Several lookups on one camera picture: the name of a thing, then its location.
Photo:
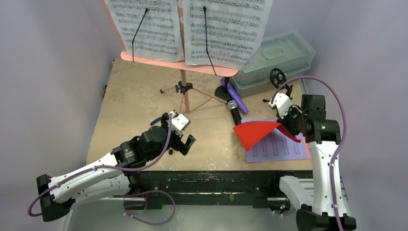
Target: purple paper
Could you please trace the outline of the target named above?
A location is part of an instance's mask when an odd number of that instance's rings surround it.
[[[243,123],[249,121],[276,121],[276,119],[242,120]],[[247,162],[269,162],[308,159],[309,155],[306,151],[303,135],[299,134],[296,137],[302,142],[296,143],[275,129],[247,151],[246,160]]]

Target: tabletop surface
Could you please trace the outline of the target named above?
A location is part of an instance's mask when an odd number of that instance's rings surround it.
[[[219,76],[186,71],[187,82],[214,93],[220,85]],[[150,122],[164,112],[178,108],[179,95],[175,90],[160,93],[160,89],[176,85],[180,71],[173,68],[140,64],[116,58],[106,94],[89,147],[87,164],[98,160],[122,142],[139,136]],[[274,90],[243,98],[249,113],[243,119],[276,118],[262,99],[270,99]],[[196,91],[189,91],[190,107],[195,108],[208,99]],[[293,85],[293,103],[300,105],[300,82]],[[165,154],[149,170],[311,170],[311,160],[291,160],[247,163],[246,151],[233,132],[234,122],[225,104],[214,99],[191,114],[185,114],[191,124],[184,131],[196,138],[190,152]]]

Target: clear plastic container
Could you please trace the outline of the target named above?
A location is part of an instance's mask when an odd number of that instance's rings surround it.
[[[240,70],[231,78],[231,84],[240,97],[274,88],[270,71],[277,67],[287,79],[303,75],[310,69],[315,50],[296,31],[289,31],[264,38],[254,55],[252,67]]]

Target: purple cylindrical object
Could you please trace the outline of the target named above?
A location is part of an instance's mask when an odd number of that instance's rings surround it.
[[[221,79],[221,84],[224,86],[224,80],[225,77],[223,77]],[[248,108],[246,108],[245,104],[243,103],[243,101],[241,100],[241,97],[238,95],[238,93],[235,91],[234,87],[231,85],[231,82],[229,82],[227,84],[227,91],[228,93],[231,95],[231,97],[235,100],[235,102],[237,102],[238,107],[241,109],[241,111],[244,114],[248,113]]]

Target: sheet music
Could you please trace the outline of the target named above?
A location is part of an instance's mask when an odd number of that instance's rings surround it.
[[[205,51],[207,8],[208,53],[214,65],[242,69],[259,49],[273,0],[184,0],[186,64],[210,65]]]
[[[134,55],[164,62],[184,60],[175,0],[105,0],[116,29],[132,54],[132,40],[146,8],[133,44]]]

